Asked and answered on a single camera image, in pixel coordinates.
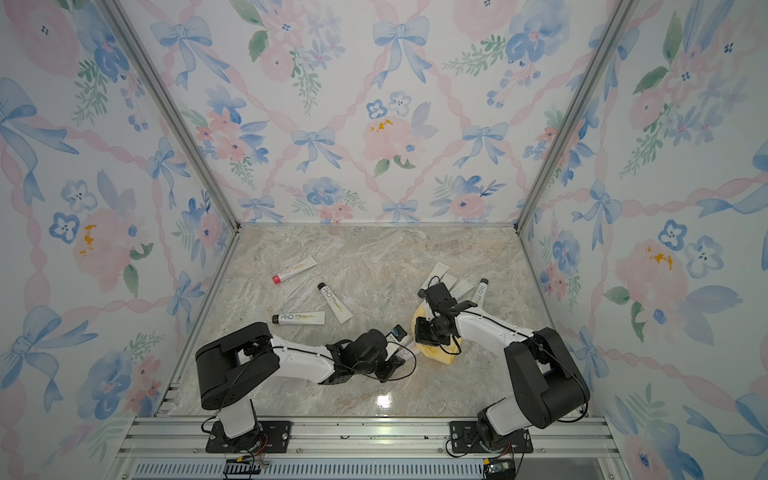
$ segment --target blue bow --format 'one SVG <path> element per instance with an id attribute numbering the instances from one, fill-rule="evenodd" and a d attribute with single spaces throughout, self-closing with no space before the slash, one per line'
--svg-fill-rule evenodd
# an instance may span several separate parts
<path id="1" fill-rule="evenodd" d="M 153 157 L 147 159 L 147 173 L 150 177 L 157 178 L 157 176 L 160 175 L 160 172 L 163 172 L 163 176 L 165 177 L 165 180 L 168 181 L 168 186 L 170 187 L 170 192 L 168 193 L 168 206 L 169 208 L 173 208 L 176 207 L 176 198 L 174 198 L 174 176 L 171 175 L 170 171 L 173 170 L 182 177 L 189 177 L 190 175 L 185 170 L 187 167 L 186 163 L 175 164 L 166 161 L 174 156 L 174 149 L 171 148 L 170 142 L 166 137 L 160 139 L 157 148 L 159 148 L 157 153 Z"/>
<path id="2" fill-rule="evenodd" d="M 57 349 L 62 346 L 78 345 L 98 336 L 95 333 L 83 333 L 88 328 L 88 321 L 85 320 L 61 336 L 43 340 L 60 324 L 61 317 L 50 308 L 43 305 L 34 307 L 24 318 L 24 334 L 13 342 L 8 352 L 0 355 L 0 389 L 13 385 L 22 372 L 24 361 L 48 376 L 50 381 L 43 395 L 43 406 L 46 412 L 51 411 L 54 400 L 64 399 L 53 380 L 58 371 L 58 360 L 50 353 L 30 353 L 29 350 L 33 346 L 39 349 Z"/>
<path id="3" fill-rule="evenodd" d="M 196 66 L 194 55 L 192 54 L 193 51 L 213 73 L 219 75 L 225 82 L 232 83 L 222 71 L 230 66 L 211 57 L 193 43 L 199 43 L 206 47 L 210 47 L 214 44 L 214 41 L 210 39 L 210 29 L 205 20 L 200 17 L 192 17 L 186 24 L 179 24 L 173 27 L 165 22 L 157 22 L 152 24 L 150 28 L 152 29 L 154 37 L 160 42 L 160 45 L 163 45 L 164 47 L 170 47 L 177 41 L 179 42 L 181 57 L 184 59 L 184 67 L 187 70 L 182 71 L 176 76 L 176 85 L 181 85 L 184 89 L 187 89 L 189 73 L 193 71 Z"/>
<path id="4" fill-rule="evenodd" d="M 752 165 L 764 172 L 768 172 L 768 141 L 763 144 L 752 158 Z M 720 198 L 707 198 L 706 200 L 699 200 L 696 202 L 699 207 L 704 207 L 704 210 L 699 214 L 699 218 L 705 217 L 710 214 L 715 214 L 729 208 L 734 209 L 742 215 L 754 214 L 762 209 L 768 207 L 768 184 L 764 184 L 752 192 L 747 198 L 735 204 L 721 200 Z M 768 270 L 768 231 L 763 239 L 763 270 Z"/>
<path id="5" fill-rule="evenodd" d="M 454 166 L 461 168 L 467 160 L 479 154 L 480 150 L 482 150 L 483 138 L 485 138 L 485 151 L 488 152 L 488 156 L 491 158 L 491 161 L 498 165 L 498 156 L 503 155 L 504 152 L 494 147 L 491 143 L 491 139 L 504 140 L 504 136 L 507 134 L 508 128 L 509 124 L 504 122 L 498 123 L 493 127 L 480 128 L 477 125 L 472 125 L 471 127 L 465 128 L 462 131 L 462 139 L 466 141 L 475 139 L 477 140 L 475 140 L 475 144 L 472 145 L 472 152 L 469 154 L 469 156 L 459 158 L 454 163 Z"/>
<path id="6" fill-rule="evenodd" d="M 605 220 L 609 224 L 613 223 L 617 218 L 621 217 L 621 210 L 623 207 L 619 200 L 613 200 L 607 193 L 605 193 L 605 185 L 599 180 L 594 181 L 592 188 L 589 190 L 589 194 L 593 199 L 597 200 L 594 202 L 594 205 L 592 205 L 592 208 L 589 209 L 586 214 L 573 212 L 571 215 L 574 217 L 574 222 L 582 218 L 589 221 L 592 220 L 595 215 L 598 216 L 598 219 L 594 222 L 594 231 L 592 233 L 592 250 L 594 250 L 594 246 L 597 242 L 600 242 L 600 244 L 603 243 L 603 215 L 605 215 Z"/>
<path id="7" fill-rule="evenodd" d="M 404 204 L 396 204 L 395 202 L 384 202 L 382 204 L 382 210 L 386 213 L 392 212 L 392 223 L 400 221 L 400 215 L 403 215 L 408 223 L 418 223 L 419 219 L 411 215 L 416 212 L 416 208 L 419 206 L 419 202 L 416 200 L 408 200 Z"/>
<path id="8" fill-rule="evenodd" d="M 253 220 L 249 220 L 251 223 L 256 223 L 256 220 L 259 220 L 263 215 L 267 215 L 277 223 L 283 222 L 281 220 L 281 218 L 283 218 L 282 215 L 276 214 L 270 210 L 270 208 L 275 207 L 275 200 L 272 200 L 272 197 L 269 195 L 264 195 L 261 198 L 240 198 L 237 203 L 239 203 L 242 208 L 253 209 Z"/>
<path id="9" fill-rule="evenodd" d="M 379 73 L 373 78 L 371 85 L 378 85 L 379 88 L 384 85 L 384 80 L 389 72 L 397 70 L 402 60 L 402 52 L 400 50 L 399 39 L 402 38 L 402 49 L 406 51 L 406 58 L 408 63 L 411 64 L 413 73 L 419 77 L 422 83 L 426 83 L 424 78 L 424 70 L 432 67 L 432 64 L 428 61 L 422 60 L 416 53 L 414 53 L 411 45 L 406 43 L 407 41 L 423 46 L 427 42 L 427 36 L 429 35 L 429 20 L 426 17 L 416 17 L 409 24 L 401 23 L 395 26 L 391 22 L 379 22 L 373 26 L 373 41 L 379 46 L 383 47 L 390 42 L 392 44 L 392 57 L 389 59 L 389 68 Z"/>
<path id="10" fill-rule="evenodd" d="M 306 162 L 301 162 L 298 167 L 296 167 L 297 170 L 301 170 L 302 172 L 306 173 L 306 168 L 310 165 L 310 163 L 317 160 L 317 149 L 319 148 L 321 152 L 323 152 L 323 156 L 336 168 L 341 168 L 339 166 L 339 160 L 342 158 L 339 155 L 336 155 L 332 152 L 329 152 L 324 146 L 325 145 L 334 145 L 336 144 L 336 134 L 328 127 L 320 128 L 318 131 L 311 131 L 309 133 L 299 130 L 295 131 L 290 135 L 290 139 L 293 140 L 294 145 L 306 145 L 307 148 L 310 151 L 310 157 L 309 160 Z"/>
<path id="11" fill-rule="evenodd" d="M 195 285 L 192 290 L 187 292 L 187 288 L 189 288 L 191 284 L 192 280 L 190 279 L 190 276 L 187 274 L 187 272 L 182 271 L 179 273 L 179 287 L 176 288 L 176 293 L 170 298 L 170 302 L 168 302 L 168 308 L 165 309 L 168 314 L 173 316 L 176 316 L 176 312 L 179 311 L 179 306 L 186 310 L 186 326 L 188 332 L 192 328 L 192 319 L 190 318 L 192 306 L 190 305 L 190 301 L 187 299 L 195 298 L 205 294 L 205 292 L 200 289 L 202 286 L 200 282 L 197 282 L 197 285 Z"/>
<path id="12" fill-rule="evenodd" d="M 78 154 L 74 148 L 65 144 L 63 140 L 67 137 L 66 129 L 48 130 L 46 128 L 30 127 L 16 118 L 32 117 L 38 114 L 38 109 L 32 104 L 24 90 L 10 78 L 0 78 L 0 135 L 3 136 L 8 145 L 22 158 L 29 172 L 24 177 L 24 202 L 32 205 L 32 198 L 37 197 L 40 201 L 45 201 L 43 193 L 40 191 L 38 181 L 35 179 L 35 167 L 38 166 L 38 156 L 35 149 L 27 142 L 24 137 L 17 134 L 10 128 L 3 125 L 6 121 L 13 125 L 16 130 L 24 135 L 34 138 L 42 144 L 48 145 L 58 151 L 65 151 L 68 154 Z"/>

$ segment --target pink flower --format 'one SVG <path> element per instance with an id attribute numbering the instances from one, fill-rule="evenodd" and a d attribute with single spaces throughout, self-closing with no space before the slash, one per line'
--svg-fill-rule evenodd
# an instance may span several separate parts
<path id="1" fill-rule="evenodd" d="M 333 204 L 330 207 L 323 205 L 323 208 L 320 209 L 320 218 L 331 220 L 333 223 L 341 223 L 341 220 L 349 220 L 352 217 L 352 209 L 345 204 Z"/>
<path id="2" fill-rule="evenodd" d="M 210 140 L 211 138 L 213 138 L 213 136 L 211 135 L 212 133 L 213 131 L 209 128 L 197 127 L 197 139 L 199 141 Z"/>
<path id="3" fill-rule="evenodd" d="M 141 400 L 147 396 L 147 387 L 141 385 L 133 385 L 128 394 L 125 396 L 125 406 L 123 412 L 136 412 L 138 413 L 141 408 Z"/>
<path id="4" fill-rule="evenodd" d="M 673 343 L 672 332 L 685 326 L 677 314 L 677 304 L 688 294 L 683 264 L 661 243 L 646 240 L 616 262 L 616 277 L 627 287 L 630 299 L 643 306 L 635 321 L 645 323 L 644 335 L 656 339 L 663 333 Z"/>
<path id="5" fill-rule="evenodd" d="M 515 16 L 517 0 L 491 0 L 490 2 L 456 2 L 453 23 L 472 41 L 480 41 L 492 32 L 504 28 Z"/>
<path id="6" fill-rule="evenodd" d="M 261 68 L 267 78 L 286 81 L 293 72 L 293 58 L 281 45 L 272 45 L 261 54 Z"/>
<path id="7" fill-rule="evenodd" d="M 425 150 L 411 133 L 411 124 L 401 118 L 381 118 L 368 123 L 362 138 L 366 142 L 362 155 L 370 161 L 393 160 L 395 155 L 400 155 L 401 163 L 408 160 L 413 164 Z"/>
<path id="8" fill-rule="evenodd" d="M 201 247 L 214 247 L 221 236 L 222 226 L 219 216 L 216 214 L 205 214 L 197 225 L 197 235 L 200 238 Z"/>
<path id="9" fill-rule="evenodd" d="M 139 230 L 142 223 L 133 214 L 118 218 L 111 208 L 100 208 L 81 224 L 82 234 L 74 242 L 72 255 L 80 271 L 96 278 L 101 292 L 118 285 L 131 262 L 131 249 L 143 251 L 146 235 Z"/>
<path id="10" fill-rule="evenodd" d="M 283 6 L 270 3 L 270 13 L 261 16 L 265 26 L 270 30 L 270 41 L 282 45 L 288 44 L 298 48 L 302 44 L 301 34 L 304 23 L 301 15 L 293 10 L 292 0 L 283 0 Z"/>
<path id="11" fill-rule="evenodd" d="M 672 62 L 672 71 L 664 77 L 662 87 L 669 94 L 672 103 L 683 104 L 688 94 L 704 84 L 707 61 L 701 56 L 701 47 L 681 51 Z"/>
<path id="12" fill-rule="evenodd" d="M 628 435 L 624 439 L 622 458 L 632 478 L 637 480 L 669 480 L 670 473 L 654 447 L 639 435 Z"/>
<path id="13" fill-rule="evenodd" d="M 5 13 L 32 63 L 51 75 L 75 77 L 80 42 L 64 9 L 49 0 L 6 0 Z"/>
<path id="14" fill-rule="evenodd" d="M 132 380 L 135 386 L 142 386 L 146 388 L 152 383 L 152 377 L 160 368 L 160 359 L 154 358 L 154 355 L 149 355 L 143 362 L 134 370 L 134 378 Z"/>
<path id="15" fill-rule="evenodd" d="M 555 135 L 558 134 L 558 129 L 555 127 L 546 127 L 544 133 L 536 137 L 537 141 L 545 140 L 547 142 L 552 141 Z"/>
<path id="16" fill-rule="evenodd" d="M 642 130 L 654 123 L 664 109 L 664 92 L 651 88 L 640 94 L 629 110 L 629 123 L 635 130 Z"/>
<path id="17" fill-rule="evenodd" d="M 460 218 L 480 217 L 484 212 L 485 200 L 479 195 L 462 195 L 451 203 L 451 213 Z"/>
<path id="18" fill-rule="evenodd" d="M 228 110 L 221 112 L 221 115 L 210 112 L 208 116 L 213 118 L 210 121 L 210 129 L 216 133 L 225 136 L 238 135 L 240 133 L 240 125 L 230 120 L 230 112 Z"/>
<path id="19" fill-rule="evenodd" d="M 241 162 L 248 152 L 248 144 L 238 137 L 230 136 L 220 140 L 216 155 L 219 158 L 229 158 L 233 162 Z"/>

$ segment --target black cable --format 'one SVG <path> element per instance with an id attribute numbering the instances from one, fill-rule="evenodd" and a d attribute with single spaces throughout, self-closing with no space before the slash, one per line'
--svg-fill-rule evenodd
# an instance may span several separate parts
<path id="1" fill-rule="evenodd" d="M 451 456 L 451 457 L 453 457 L 453 458 L 461 458 L 461 457 L 465 457 L 465 456 L 467 456 L 467 455 L 469 454 L 469 452 L 472 450 L 472 447 L 474 447 L 474 446 L 475 446 L 475 443 L 477 443 L 477 441 L 478 441 L 479 439 L 480 439 L 480 435 L 477 435 L 477 436 L 475 437 L 475 439 L 474 439 L 474 440 L 472 440 L 472 443 L 470 443 L 470 444 L 469 444 L 469 448 L 467 449 L 467 451 L 466 451 L 465 453 L 462 453 L 461 455 L 453 455 L 453 454 L 452 454 L 452 453 L 451 453 L 451 452 L 448 450 L 448 444 L 451 442 L 451 439 L 448 439 L 448 440 L 446 440 L 446 441 L 445 441 L 445 453 L 447 453 L 448 455 L 450 455 L 450 456 Z"/>
<path id="2" fill-rule="evenodd" d="M 448 350 L 442 348 L 442 344 L 439 345 L 440 350 L 442 350 L 447 355 L 453 355 L 453 356 L 461 355 L 462 354 L 462 346 L 458 344 L 458 340 L 456 339 L 455 336 L 451 335 L 451 338 L 453 339 L 453 343 L 456 344 L 456 348 L 458 349 L 458 352 L 457 353 L 451 353 Z"/>
<path id="3" fill-rule="evenodd" d="M 587 391 L 584 389 L 584 386 L 581 384 L 581 382 L 579 382 L 579 381 L 578 381 L 578 379 L 576 378 L 576 375 L 574 375 L 573 373 L 571 373 L 571 370 L 569 370 L 569 369 L 568 369 L 568 368 L 567 368 L 565 365 L 563 365 L 563 364 L 562 364 L 562 362 L 561 362 L 560 360 L 558 360 L 557 358 L 555 358 L 555 356 L 554 356 L 554 355 L 552 355 L 551 353 L 549 353 L 549 351 L 548 351 L 546 348 L 544 348 L 544 346 L 543 346 L 543 345 L 541 345 L 541 344 L 539 344 L 539 343 L 536 343 L 536 342 L 533 340 L 533 336 L 530 336 L 530 335 L 526 335 L 526 334 L 524 334 L 523 332 L 519 332 L 519 331 L 517 331 L 517 330 L 515 330 L 515 329 L 509 328 L 509 327 L 508 327 L 508 326 L 506 326 L 506 325 L 502 325 L 501 323 L 499 323 L 499 322 L 497 322 L 497 321 L 493 320 L 492 318 L 490 318 L 490 317 L 488 317 L 488 316 L 485 316 L 485 315 L 481 315 L 480 313 L 469 312 L 469 311 L 466 311 L 466 310 L 464 311 L 464 313 L 470 313 L 470 314 L 472 314 L 472 315 L 475 315 L 475 316 L 479 316 L 479 317 L 481 317 L 481 318 L 484 318 L 484 319 L 486 319 L 486 320 L 490 320 L 491 322 L 495 323 L 496 325 L 500 326 L 500 327 L 501 327 L 501 328 L 503 328 L 503 329 L 507 329 L 507 330 L 509 330 L 510 332 L 513 332 L 513 333 L 517 333 L 517 334 L 518 334 L 518 335 L 520 335 L 520 336 L 524 336 L 525 338 L 527 338 L 527 339 L 530 339 L 530 340 L 531 340 L 531 341 L 532 341 L 532 342 L 533 342 L 533 343 L 534 343 L 534 344 L 535 344 L 535 345 L 536 345 L 536 346 L 537 346 L 539 349 L 541 349 L 541 351 L 543 351 L 544 353 L 546 353 L 547 355 L 549 355 L 549 356 L 550 356 L 550 357 L 551 357 L 551 358 L 552 358 L 552 359 L 553 359 L 555 362 L 557 362 L 557 363 L 558 363 L 558 365 L 559 365 L 559 366 L 560 366 L 560 367 L 561 367 L 563 370 L 565 370 L 565 372 L 566 372 L 568 375 L 572 376 L 572 377 L 574 378 L 574 380 L 576 380 L 576 384 L 578 385 L 578 388 L 581 390 L 581 394 L 582 394 L 582 395 L 583 395 L 583 397 L 584 397 L 584 410 L 581 412 L 581 416 L 580 416 L 580 417 L 578 417 L 578 418 L 577 418 L 577 419 L 575 419 L 575 420 L 557 420 L 557 422 L 560 422 L 560 423 L 576 423 L 576 422 L 578 422 L 579 420 L 583 419 L 585 416 L 587 416 L 587 408 L 588 408 L 588 406 L 589 406 L 589 400 L 587 400 L 587 398 L 588 398 L 588 396 L 587 396 Z"/>

